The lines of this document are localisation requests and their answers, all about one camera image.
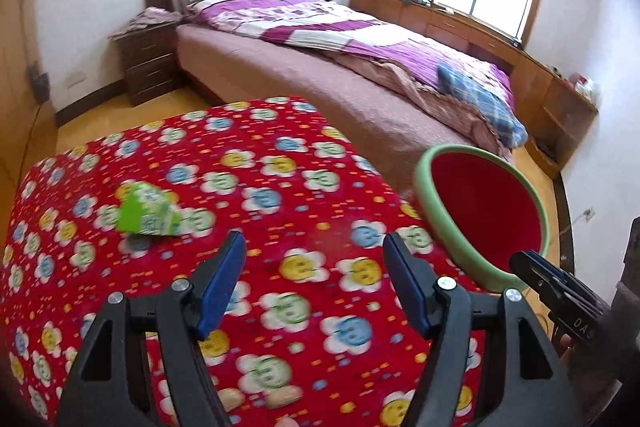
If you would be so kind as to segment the green snack wrapper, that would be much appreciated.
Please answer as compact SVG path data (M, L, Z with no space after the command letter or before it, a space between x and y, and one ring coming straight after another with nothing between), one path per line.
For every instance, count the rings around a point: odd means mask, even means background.
M165 191L148 182L134 182L119 206L116 228L129 234L177 236L180 221L180 209Z

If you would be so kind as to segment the red bucket green rim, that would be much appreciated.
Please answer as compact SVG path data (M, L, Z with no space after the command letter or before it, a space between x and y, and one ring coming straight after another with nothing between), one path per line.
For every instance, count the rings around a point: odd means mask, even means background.
M527 288L510 269L518 251L546 257L546 210L533 185L502 158L469 145L437 145L414 168L423 216L450 258L486 291Z

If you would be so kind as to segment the red smiley flower blanket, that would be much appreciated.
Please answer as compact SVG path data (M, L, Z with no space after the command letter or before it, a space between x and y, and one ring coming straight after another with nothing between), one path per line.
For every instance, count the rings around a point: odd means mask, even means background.
M165 191L177 236L119 232L134 182ZM27 410L55 417L108 295L158 291L242 232L247 254L224 319L202 343L238 426L397 426L430 351L383 263L411 254L468 285L428 225L336 128L299 98L197 110L40 160L14 199L1 254L1 353Z

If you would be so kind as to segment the bed with pink sheet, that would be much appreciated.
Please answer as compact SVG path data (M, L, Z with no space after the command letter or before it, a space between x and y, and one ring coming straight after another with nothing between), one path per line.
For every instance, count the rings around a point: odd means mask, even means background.
M188 15L177 28L183 70L226 102L299 96L346 135L401 194L421 156L440 144L505 147L474 106L424 86L393 63L275 44L218 31Z

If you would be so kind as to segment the long wooden window cabinet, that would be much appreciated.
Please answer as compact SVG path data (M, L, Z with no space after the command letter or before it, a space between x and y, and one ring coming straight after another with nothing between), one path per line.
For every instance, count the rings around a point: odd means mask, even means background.
M564 77L467 17L404 0L349 0L348 5L498 66L509 76L515 115L529 134L525 148L551 179L559 176L598 115L597 107Z

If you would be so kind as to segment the blue plaid cloth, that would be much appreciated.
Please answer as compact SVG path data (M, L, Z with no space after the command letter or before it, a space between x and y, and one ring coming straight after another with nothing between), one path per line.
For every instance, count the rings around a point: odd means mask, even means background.
M437 78L439 92L478 109L505 147L518 148L525 145L528 133L524 124L501 98L463 72L457 72L445 64L437 66Z

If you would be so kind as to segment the dark wooden nightstand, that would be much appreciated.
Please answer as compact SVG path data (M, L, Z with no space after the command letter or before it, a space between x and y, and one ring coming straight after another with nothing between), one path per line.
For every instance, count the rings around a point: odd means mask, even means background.
M133 106L183 86L184 76L176 51L177 27L177 23L164 23L112 38Z

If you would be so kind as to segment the light wooden wardrobe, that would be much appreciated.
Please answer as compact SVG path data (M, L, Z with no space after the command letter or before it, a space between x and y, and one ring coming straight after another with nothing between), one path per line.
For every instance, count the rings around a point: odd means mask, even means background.
M38 102L32 89L40 72L35 0L1 0L2 236L26 171L53 155L58 139L52 103Z

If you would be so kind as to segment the clothes pile on nightstand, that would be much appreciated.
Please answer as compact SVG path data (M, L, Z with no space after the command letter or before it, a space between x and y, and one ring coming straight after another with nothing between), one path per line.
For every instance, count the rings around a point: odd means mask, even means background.
M155 26L179 23L180 20L182 20L182 15L178 12L168 11L163 8L158 8L157 6L148 6L131 20L128 20L118 31L115 31L112 38L119 38L130 34L130 32Z

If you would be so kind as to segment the purple white patterned quilt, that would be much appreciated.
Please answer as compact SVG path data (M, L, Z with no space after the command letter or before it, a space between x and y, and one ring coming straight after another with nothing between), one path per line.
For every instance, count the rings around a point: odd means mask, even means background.
M393 62L432 88L437 65L446 64L514 105L510 80L496 65L332 0L202 0L186 12L200 24L237 36Z

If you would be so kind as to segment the white wall socket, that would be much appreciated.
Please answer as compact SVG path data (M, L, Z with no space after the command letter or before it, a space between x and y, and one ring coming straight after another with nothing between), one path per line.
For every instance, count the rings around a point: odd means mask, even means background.
M65 87L67 89L77 86L86 80L86 75L83 72L72 72L65 80Z

